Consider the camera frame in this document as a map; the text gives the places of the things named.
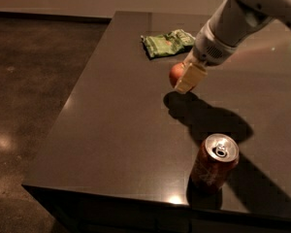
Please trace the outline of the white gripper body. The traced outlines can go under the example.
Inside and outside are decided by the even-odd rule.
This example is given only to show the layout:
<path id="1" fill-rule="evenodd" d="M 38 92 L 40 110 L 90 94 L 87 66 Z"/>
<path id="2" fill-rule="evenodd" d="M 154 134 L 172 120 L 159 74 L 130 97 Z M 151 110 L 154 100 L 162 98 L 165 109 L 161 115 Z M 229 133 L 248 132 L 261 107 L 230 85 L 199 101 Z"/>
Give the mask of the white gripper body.
<path id="1" fill-rule="evenodd" d="M 194 45 L 184 58 L 184 64 L 217 66 L 225 62 L 237 49 L 238 38 L 231 30 L 209 19 L 196 35 Z"/>

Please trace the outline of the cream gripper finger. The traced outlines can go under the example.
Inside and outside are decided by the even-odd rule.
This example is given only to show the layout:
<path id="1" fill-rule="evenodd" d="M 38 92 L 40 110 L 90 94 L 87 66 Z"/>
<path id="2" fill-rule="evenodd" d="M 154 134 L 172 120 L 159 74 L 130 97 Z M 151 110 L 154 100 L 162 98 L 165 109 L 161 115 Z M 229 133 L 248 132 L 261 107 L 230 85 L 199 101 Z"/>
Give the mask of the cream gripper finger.
<path id="1" fill-rule="evenodd" d="M 202 64 L 181 64 L 182 74 L 178 78 L 175 91 L 185 94 L 192 90 L 206 75 L 206 68 Z"/>

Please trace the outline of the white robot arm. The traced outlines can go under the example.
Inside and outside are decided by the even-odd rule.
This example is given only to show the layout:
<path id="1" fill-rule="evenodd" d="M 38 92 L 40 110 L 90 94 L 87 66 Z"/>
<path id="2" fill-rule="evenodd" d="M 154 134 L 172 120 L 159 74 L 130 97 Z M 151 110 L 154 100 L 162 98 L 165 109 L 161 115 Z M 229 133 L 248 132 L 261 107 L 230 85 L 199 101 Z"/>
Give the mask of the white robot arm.
<path id="1" fill-rule="evenodd" d="M 207 75 L 209 66 L 225 62 L 245 38 L 274 19 L 291 30 L 291 0 L 224 0 L 180 64 L 175 91 L 184 94 L 193 89 Z"/>

